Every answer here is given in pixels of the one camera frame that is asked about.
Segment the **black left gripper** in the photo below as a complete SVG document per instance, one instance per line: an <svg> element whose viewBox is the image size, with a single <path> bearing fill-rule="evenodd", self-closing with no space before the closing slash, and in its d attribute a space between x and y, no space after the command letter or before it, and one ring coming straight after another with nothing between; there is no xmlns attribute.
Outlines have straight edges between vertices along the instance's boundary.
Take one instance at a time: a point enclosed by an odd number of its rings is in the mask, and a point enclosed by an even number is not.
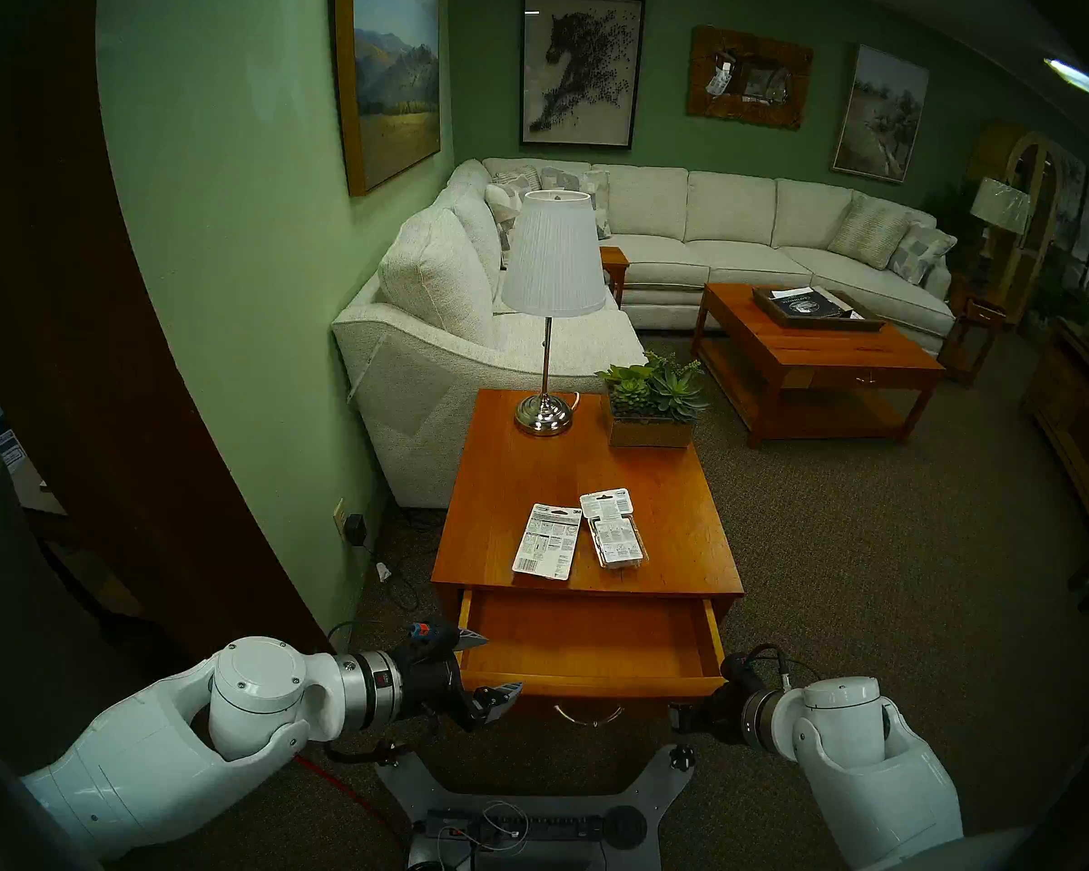
<svg viewBox="0 0 1089 871"><path fill-rule="evenodd" d="M524 683L511 682L490 688L481 686L468 692L460 676L455 653L484 647L489 640L468 628L458 627L454 651L435 657L414 657L411 651L397 651L397 675L401 701L397 721L421 717L428 713L445 715L461 729L476 732L511 711L517 703Z"/></svg>

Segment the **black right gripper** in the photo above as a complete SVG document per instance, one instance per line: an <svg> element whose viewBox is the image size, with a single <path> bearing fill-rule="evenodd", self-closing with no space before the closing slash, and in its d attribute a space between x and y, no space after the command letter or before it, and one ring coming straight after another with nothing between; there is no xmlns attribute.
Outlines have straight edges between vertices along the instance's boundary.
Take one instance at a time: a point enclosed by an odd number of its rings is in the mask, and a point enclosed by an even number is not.
<svg viewBox="0 0 1089 871"><path fill-rule="evenodd" d="M727 746L748 746L743 712L752 690L746 683L727 682L698 704L669 704L669 724L674 732L706 735Z"/></svg>

